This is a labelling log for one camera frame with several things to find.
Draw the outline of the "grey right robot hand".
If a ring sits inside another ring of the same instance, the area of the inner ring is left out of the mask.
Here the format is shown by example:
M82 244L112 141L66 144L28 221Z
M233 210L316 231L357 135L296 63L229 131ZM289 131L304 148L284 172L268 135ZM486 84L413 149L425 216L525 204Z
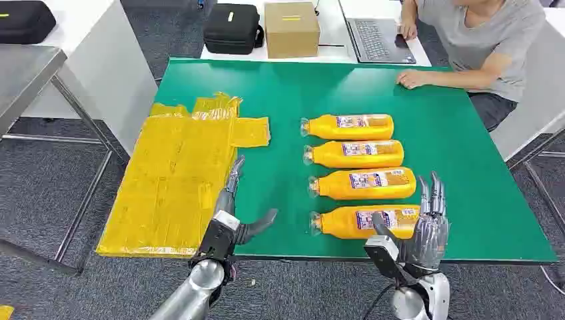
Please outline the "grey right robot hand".
M421 186L420 215L414 226L412 237L399 239L386 226L380 213L372 214L376 236L366 242L366 247L375 244L376 260L409 263L424 270L435 271L444 257L450 223L447 217L445 184L437 172L431 172L432 183L419 177Z

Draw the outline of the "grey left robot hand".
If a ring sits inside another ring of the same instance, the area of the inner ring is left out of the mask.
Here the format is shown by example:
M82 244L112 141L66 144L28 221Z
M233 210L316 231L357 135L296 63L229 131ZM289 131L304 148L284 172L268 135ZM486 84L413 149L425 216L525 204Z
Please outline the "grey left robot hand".
M244 245L253 237L270 227L277 217L278 209L269 209L267 213L253 223L245 224L235 216L235 195L239 179L243 172L245 156L239 155L231 170L224 188L220 191L215 204L215 214L211 220L217 228L217 236L227 237L234 245Z

